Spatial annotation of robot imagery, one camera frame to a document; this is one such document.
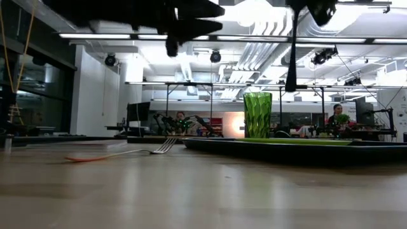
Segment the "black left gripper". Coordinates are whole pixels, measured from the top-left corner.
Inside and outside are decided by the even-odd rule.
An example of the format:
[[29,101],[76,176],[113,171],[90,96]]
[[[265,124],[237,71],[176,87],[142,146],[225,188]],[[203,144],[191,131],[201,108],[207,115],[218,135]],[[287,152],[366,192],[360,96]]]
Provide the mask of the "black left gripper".
[[160,35],[167,35],[165,47],[169,57],[176,57],[180,42],[191,41],[199,36],[220,31],[221,22],[195,18],[216,18],[225,14],[225,9],[210,0],[177,0],[178,16],[194,18],[179,20],[172,0],[141,0],[136,7],[137,26],[155,28]]

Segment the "black spoon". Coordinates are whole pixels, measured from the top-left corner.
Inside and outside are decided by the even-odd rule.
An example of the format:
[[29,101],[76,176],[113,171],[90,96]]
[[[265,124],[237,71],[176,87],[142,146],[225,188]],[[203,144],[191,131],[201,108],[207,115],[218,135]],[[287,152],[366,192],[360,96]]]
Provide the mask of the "black spoon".
[[293,17],[290,63],[286,79],[287,92],[294,92],[294,85],[296,85],[296,35],[298,27],[298,17],[302,8],[303,6],[300,3],[297,3],[296,1],[296,9],[292,9],[294,11],[294,17]]

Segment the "green faceted cup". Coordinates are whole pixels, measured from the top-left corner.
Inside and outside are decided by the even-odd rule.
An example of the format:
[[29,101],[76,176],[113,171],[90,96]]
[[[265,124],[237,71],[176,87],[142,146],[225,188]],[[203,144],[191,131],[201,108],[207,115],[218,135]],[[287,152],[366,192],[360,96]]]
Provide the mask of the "green faceted cup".
[[272,94],[244,94],[244,123],[246,138],[269,138],[272,113]]

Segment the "lime green plate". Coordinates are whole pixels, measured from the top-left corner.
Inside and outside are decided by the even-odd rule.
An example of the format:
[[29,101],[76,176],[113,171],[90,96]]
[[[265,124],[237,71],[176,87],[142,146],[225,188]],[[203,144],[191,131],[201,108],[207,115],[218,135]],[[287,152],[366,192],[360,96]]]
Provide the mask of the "lime green plate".
[[352,141],[325,140],[325,139],[300,139],[300,138],[241,138],[237,141],[254,142],[265,144],[301,144],[301,145],[329,145],[329,146],[348,146]]

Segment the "orange-handled metal fork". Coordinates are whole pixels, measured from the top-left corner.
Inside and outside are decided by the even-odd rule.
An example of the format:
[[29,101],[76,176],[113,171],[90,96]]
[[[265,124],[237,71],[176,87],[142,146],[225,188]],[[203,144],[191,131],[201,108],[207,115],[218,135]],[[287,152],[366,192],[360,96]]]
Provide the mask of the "orange-handled metal fork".
[[148,152],[149,154],[164,154],[167,153],[170,149],[172,149],[173,145],[176,143],[177,139],[176,138],[169,138],[164,141],[164,143],[158,148],[153,151],[146,150],[146,149],[134,149],[130,151],[124,151],[121,153],[113,153],[110,155],[104,155],[104,156],[98,156],[94,158],[75,158],[75,157],[65,157],[67,161],[70,162],[78,162],[78,163],[85,163],[85,162],[95,162],[99,160],[105,160],[108,158],[116,157],[116,156],[122,156],[122,155],[127,155],[129,153],[138,153],[138,152]]

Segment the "dark green tray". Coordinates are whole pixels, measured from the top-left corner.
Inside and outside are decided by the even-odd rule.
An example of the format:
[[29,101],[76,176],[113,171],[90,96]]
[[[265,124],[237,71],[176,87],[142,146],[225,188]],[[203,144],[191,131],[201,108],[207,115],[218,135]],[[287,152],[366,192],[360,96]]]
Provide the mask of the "dark green tray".
[[384,163],[407,163],[407,143],[352,141],[348,146],[265,144],[237,139],[182,140],[188,149],[276,164],[350,167]]

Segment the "black overhead light bar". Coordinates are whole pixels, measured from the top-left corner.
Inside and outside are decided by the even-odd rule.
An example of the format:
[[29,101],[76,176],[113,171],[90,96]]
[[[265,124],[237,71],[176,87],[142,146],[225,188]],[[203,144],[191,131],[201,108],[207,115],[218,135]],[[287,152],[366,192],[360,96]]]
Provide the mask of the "black overhead light bar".
[[[60,33],[64,39],[80,40],[141,40],[164,41],[167,35],[158,34],[81,34]],[[204,35],[193,41],[232,42],[232,43],[292,43],[291,36],[252,36],[252,35]],[[301,44],[327,45],[407,45],[407,38],[350,38],[350,37],[297,37],[295,42]]]

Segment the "dark display screen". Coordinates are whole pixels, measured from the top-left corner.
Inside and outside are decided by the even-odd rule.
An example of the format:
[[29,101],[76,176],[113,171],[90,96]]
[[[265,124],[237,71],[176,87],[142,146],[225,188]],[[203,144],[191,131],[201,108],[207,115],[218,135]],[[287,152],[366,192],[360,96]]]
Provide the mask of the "dark display screen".
[[364,97],[355,100],[356,121],[358,124],[373,126],[375,117],[372,111],[374,106],[372,103],[366,102]]

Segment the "black computer monitor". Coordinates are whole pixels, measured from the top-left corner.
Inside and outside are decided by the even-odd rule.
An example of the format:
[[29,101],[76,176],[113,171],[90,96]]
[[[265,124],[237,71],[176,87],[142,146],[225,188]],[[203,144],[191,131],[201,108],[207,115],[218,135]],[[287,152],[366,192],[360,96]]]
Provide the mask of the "black computer monitor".
[[140,102],[127,105],[127,121],[147,121],[150,102]]

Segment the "black articulated stand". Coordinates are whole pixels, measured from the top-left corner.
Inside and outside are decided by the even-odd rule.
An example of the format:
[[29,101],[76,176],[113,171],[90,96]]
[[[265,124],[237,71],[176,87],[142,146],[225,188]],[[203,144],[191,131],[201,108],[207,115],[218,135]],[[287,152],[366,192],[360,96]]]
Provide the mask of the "black articulated stand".
[[397,131],[395,130],[395,126],[394,126],[393,109],[388,108],[388,109],[380,109],[380,110],[376,110],[376,111],[369,110],[369,111],[365,112],[364,114],[366,116],[372,116],[375,113],[386,113],[388,115],[388,119],[389,119],[389,128],[381,129],[378,131],[378,133],[381,135],[390,135],[391,137],[397,137]]

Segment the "yellow ladder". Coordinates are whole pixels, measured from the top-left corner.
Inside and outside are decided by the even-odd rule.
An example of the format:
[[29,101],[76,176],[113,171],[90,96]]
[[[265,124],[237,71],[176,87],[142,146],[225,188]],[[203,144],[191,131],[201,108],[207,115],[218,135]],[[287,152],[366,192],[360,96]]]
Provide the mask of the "yellow ladder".
[[[24,45],[24,52],[23,56],[25,57],[27,55],[28,47],[29,47],[29,41],[31,39],[31,31],[32,31],[32,26],[34,22],[34,17],[35,17],[35,12],[36,12],[36,6],[38,4],[38,0],[32,0],[32,11],[31,11],[31,19],[29,23],[29,28],[27,31],[27,37]],[[14,118],[14,113],[17,112],[17,115],[19,116],[20,123],[24,125],[24,122],[22,118],[20,117],[20,108],[17,103],[17,92],[18,89],[20,88],[20,81],[24,72],[24,67],[25,64],[22,64],[20,68],[20,72],[18,74],[18,79],[17,79],[17,85],[14,86],[13,83],[13,78],[11,75],[11,69],[10,69],[10,64],[9,64],[9,59],[8,59],[8,51],[7,51],[7,44],[6,44],[6,36],[5,36],[5,28],[4,28],[4,20],[3,20],[3,10],[0,4],[0,27],[1,27],[1,38],[3,39],[3,49],[4,49],[4,57],[5,57],[5,64],[6,64],[6,69],[8,73],[8,78],[10,82],[10,88],[12,92],[12,96],[10,98],[10,105],[9,105],[9,112],[10,112],[10,122],[13,123],[13,118]]]

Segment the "black background rig frame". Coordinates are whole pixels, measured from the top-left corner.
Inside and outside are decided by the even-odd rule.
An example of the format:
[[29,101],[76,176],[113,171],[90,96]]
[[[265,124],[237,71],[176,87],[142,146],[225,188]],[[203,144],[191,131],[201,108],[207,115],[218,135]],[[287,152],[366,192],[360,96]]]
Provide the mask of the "black background rig frame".
[[185,86],[185,87],[197,87],[197,86],[202,86],[204,89],[206,89],[206,86],[210,87],[210,92],[208,94],[210,95],[210,121],[208,124],[208,131],[209,135],[213,136],[214,131],[212,128],[212,112],[213,112],[213,92],[214,92],[214,85],[212,83],[202,83],[202,82],[192,82],[192,81],[185,81],[185,82],[166,82],[165,83],[167,86],[167,92],[166,92],[166,110],[165,114],[168,115],[169,112],[169,95],[172,93],[171,90],[169,90],[171,85],[175,85],[174,89],[176,89],[179,85]]
[[[282,125],[282,91],[286,92],[286,85],[277,85],[279,88],[279,114],[280,114],[280,125]],[[322,125],[321,129],[324,132],[325,128],[325,99],[324,99],[324,86],[321,85],[294,85],[294,92],[296,90],[307,90],[312,89],[321,98],[321,109],[322,109]]]

